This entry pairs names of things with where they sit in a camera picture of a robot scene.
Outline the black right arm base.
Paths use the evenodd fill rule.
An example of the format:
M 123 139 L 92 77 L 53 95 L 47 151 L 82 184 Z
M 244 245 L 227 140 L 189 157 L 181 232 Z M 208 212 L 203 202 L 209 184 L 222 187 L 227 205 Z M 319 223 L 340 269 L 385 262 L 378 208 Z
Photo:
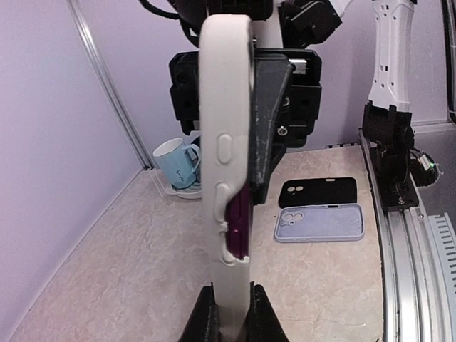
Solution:
M 394 105 L 379 108 L 371 100 L 364 108 L 363 135 L 375 144 L 369 155 L 386 212 L 417 207 L 415 188 L 433 185 L 441 175 L 433 158 L 415 147 L 411 118 Z

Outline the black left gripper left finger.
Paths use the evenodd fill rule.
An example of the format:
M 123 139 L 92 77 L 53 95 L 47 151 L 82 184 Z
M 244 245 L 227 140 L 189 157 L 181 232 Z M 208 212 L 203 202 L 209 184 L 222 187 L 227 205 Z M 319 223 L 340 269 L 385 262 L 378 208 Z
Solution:
M 221 341 L 213 286 L 203 286 L 181 335 L 181 342 Z

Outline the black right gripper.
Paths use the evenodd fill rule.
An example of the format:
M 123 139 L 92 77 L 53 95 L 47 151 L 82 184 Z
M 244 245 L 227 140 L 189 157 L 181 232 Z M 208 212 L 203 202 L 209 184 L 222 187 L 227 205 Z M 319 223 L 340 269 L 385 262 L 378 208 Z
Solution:
M 271 174 L 285 147 L 303 147 L 314 131 L 321 103 L 321 67 L 320 56 L 312 50 L 254 52 L 248 168 L 254 205 L 266 202 Z M 198 52 L 178 53 L 169 69 L 175 117 L 189 135 L 199 129 L 195 125 L 199 120 Z M 285 135 L 276 132 L 280 127 L 287 129 Z

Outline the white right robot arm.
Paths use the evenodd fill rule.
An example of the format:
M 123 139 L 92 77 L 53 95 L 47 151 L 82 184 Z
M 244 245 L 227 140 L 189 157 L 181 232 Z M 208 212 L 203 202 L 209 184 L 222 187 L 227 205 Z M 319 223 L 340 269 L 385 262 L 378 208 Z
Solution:
M 287 148 L 303 147 L 318 118 L 322 62 L 311 46 L 323 43 L 340 25 L 347 1 L 173 1 L 187 39 L 199 43 L 204 20 L 212 14 L 243 14 L 259 38 L 257 60 L 278 57 L 293 71 L 281 97 L 281 109 L 260 124 L 256 153 L 269 152 L 251 181 L 254 202 L 266 197 L 265 174 L 271 172 Z M 363 134 L 374 143 L 370 157 L 384 210 L 418 204 L 410 179 L 410 152 L 414 134 L 410 126 L 408 96 L 410 32 L 414 1 L 374 1 L 376 25 L 375 72 L 363 113 Z

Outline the purple phone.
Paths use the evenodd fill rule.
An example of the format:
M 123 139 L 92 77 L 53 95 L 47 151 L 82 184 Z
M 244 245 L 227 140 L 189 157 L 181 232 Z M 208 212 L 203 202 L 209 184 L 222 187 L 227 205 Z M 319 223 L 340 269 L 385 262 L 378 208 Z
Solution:
M 252 195 L 249 183 L 246 182 L 225 210 L 227 250 L 237 259 L 249 255 L 252 212 Z

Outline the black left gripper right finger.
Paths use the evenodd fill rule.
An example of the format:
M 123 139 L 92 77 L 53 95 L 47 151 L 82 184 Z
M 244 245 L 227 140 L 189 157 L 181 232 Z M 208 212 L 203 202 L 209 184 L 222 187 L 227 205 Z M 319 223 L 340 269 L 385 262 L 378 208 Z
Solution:
M 247 341 L 289 342 L 264 287 L 254 282 L 250 283 L 250 287 Z

